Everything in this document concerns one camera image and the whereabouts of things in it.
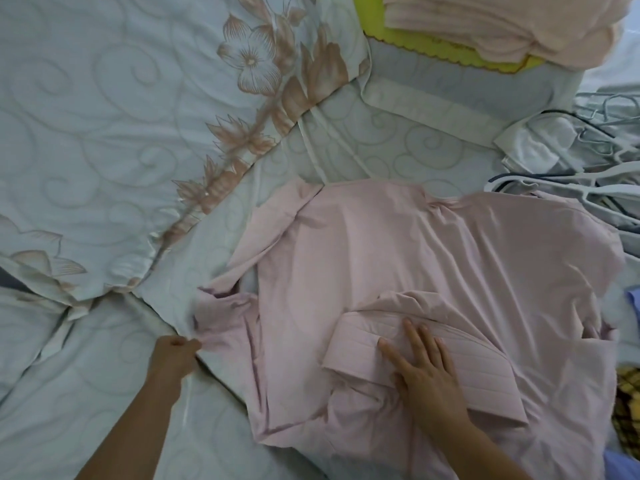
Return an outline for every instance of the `yellow and black plaid cloth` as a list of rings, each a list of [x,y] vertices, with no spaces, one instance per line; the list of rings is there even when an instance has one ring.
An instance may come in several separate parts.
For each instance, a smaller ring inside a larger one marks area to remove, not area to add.
[[[636,367],[618,368],[612,421],[622,450],[640,460],[640,369]]]

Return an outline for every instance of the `folded peach cloth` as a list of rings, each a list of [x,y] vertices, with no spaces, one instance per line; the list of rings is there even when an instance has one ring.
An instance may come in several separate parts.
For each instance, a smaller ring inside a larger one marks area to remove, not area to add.
[[[533,478],[599,480],[616,343],[595,332],[597,298],[623,263],[615,230],[577,201],[295,180],[198,291],[196,334],[261,443],[453,480],[376,349],[384,337],[409,357],[403,318],[427,323],[473,421]],[[259,295],[229,294],[256,264]]]
[[[474,47],[493,62],[527,54],[584,70],[601,65],[633,0],[383,0],[385,26]]]

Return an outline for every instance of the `forearm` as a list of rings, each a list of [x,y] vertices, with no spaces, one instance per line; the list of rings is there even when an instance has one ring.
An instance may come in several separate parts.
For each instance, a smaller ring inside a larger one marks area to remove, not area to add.
[[[460,480],[532,480],[470,422],[448,428],[436,445]]]
[[[173,403],[173,395],[146,382],[76,480],[152,480]]]

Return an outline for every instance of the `person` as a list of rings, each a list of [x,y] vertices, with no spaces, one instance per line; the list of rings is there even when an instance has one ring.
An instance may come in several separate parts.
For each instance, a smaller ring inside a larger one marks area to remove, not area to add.
[[[408,319],[404,331],[413,363],[380,339],[378,348],[396,369],[394,382],[416,425],[437,446],[460,480],[532,480],[469,419],[455,367],[444,343]],[[147,379],[76,480],[152,480],[180,382],[195,367],[201,344],[160,337]]]

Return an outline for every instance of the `hand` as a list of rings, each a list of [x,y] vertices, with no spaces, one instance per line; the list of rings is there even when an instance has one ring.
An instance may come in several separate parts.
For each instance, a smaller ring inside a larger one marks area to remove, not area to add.
[[[396,368],[393,380],[402,402],[422,432],[438,444],[448,428],[471,424],[465,398],[442,339],[434,339],[425,325],[416,331],[408,319],[403,326],[415,366],[384,339],[378,341],[378,348]]]
[[[160,388],[175,403],[180,398],[182,378],[196,367],[196,352],[202,344],[179,335],[166,335],[156,340],[149,359],[146,384]]]

